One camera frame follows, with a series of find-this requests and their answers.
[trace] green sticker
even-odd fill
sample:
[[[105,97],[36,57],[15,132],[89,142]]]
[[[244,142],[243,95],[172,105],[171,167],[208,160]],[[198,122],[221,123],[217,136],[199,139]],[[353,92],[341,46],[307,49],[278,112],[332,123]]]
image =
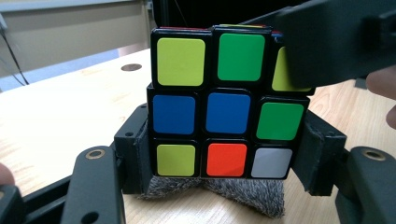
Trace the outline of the green sticker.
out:
[[[304,107],[297,104],[265,103],[256,135],[259,139],[292,140],[297,134]]]
[[[262,75],[265,38],[224,34],[219,39],[218,77],[223,81],[257,81]]]

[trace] robotic arm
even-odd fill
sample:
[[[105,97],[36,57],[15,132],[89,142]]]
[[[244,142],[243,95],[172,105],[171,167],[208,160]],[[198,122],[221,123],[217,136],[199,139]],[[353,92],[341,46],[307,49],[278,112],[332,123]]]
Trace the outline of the robotic arm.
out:
[[[313,0],[248,22],[274,25],[284,34],[297,87],[363,77],[396,62],[396,3],[391,0]],[[23,199],[16,187],[1,187],[0,223],[99,223],[99,217],[103,223],[124,223],[121,190],[145,192],[153,174],[147,118],[146,106],[139,106],[110,147],[83,151],[74,173],[53,185]],[[336,205],[343,223],[396,220],[395,159],[368,147],[349,152],[346,139],[307,111],[291,168],[311,195],[339,188]]]

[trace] human hand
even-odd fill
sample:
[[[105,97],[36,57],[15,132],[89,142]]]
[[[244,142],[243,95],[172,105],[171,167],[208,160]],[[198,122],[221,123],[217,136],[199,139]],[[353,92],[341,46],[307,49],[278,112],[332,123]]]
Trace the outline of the human hand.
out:
[[[14,185],[15,180],[8,168],[0,163],[0,185]]]
[[[366,85],[369,91],[396,100],[396,65],[371,73]],[[396,129],[396,106],[388,112],[387,123]]]

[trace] white wall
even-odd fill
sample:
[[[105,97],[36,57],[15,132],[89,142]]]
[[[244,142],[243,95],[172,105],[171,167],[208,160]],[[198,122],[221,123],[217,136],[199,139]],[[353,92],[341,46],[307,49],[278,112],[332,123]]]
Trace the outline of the white wall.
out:
[[[143,1],[1,12],[5,2],[0,1],[0,13],[22,71],[130,45],[149,47],[148,13]],[[0,77],[17,73],[0,38]]]

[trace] table surface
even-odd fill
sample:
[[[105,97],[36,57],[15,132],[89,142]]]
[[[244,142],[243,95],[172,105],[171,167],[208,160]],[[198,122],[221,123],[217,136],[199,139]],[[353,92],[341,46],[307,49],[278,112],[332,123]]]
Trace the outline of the table surface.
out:
[[[138,63],[136,71],[122,71]],[[134,109],[145,103],[149,50],[0,94],[0,162],[22,195],[71,175],[77,155],[109,146]],[[354,81],[317,88],[309,109],[347,135],[346,148],[376,147],[396,157],[396,134],[385,122],[394,102]],[[293,171],[285,180],[286,215],[271,219],[205,189],[141,201],[124,195],[127,223],[339,223],[334,198],[311,197]]]

